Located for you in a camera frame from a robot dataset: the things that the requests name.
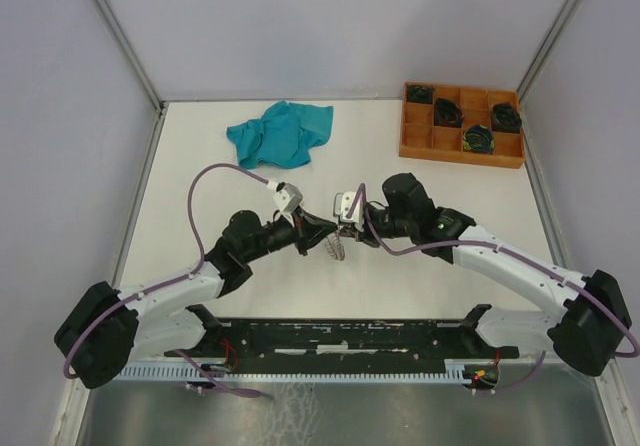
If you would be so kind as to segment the metal keyring holder yellow tip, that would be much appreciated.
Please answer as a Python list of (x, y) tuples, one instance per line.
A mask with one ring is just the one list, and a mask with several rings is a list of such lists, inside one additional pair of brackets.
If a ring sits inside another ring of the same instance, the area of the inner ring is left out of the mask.
[(330, 233), (323, 240), (324, 248), (327, 254), (335, 261), (343, 261), (345, 259), (345, 248), (341, 238), (337, 232)]

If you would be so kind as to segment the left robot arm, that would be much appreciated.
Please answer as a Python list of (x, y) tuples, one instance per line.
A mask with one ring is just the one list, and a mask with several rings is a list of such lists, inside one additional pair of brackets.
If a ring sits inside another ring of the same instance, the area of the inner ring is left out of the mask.
[(212, 355), (221, 332), (204, 302), (243, 285), (252, 275), (251, 262), (289, 246), (306, 255), (337, 230), (336, 223), (301, 208), (266, 223), (242, 210), (191, 268), (153, 284), (90, 286), (54, 335), (65, 358), (64, 376), (96, 389), (131, 361), (188, 349)]

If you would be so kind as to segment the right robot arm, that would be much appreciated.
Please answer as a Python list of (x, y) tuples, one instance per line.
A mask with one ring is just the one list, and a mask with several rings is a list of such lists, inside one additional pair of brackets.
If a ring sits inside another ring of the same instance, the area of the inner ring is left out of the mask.
[(474, 271), (534, 305), (532, 311), (474, 307), (458, 334), (467, 355), (481, 357), (493, 347), (552, 352), (592, 377), (614, 358), (638, 357), (639, 341), (612, 275), (584, 275), (501, 241), (470, 216), (436, 206), (411, 173), (389, 177), (382, 191), (381, 207), (368, 201), (365, 185), (335, 197), (342, 235), (393, 256), (420, 252)]

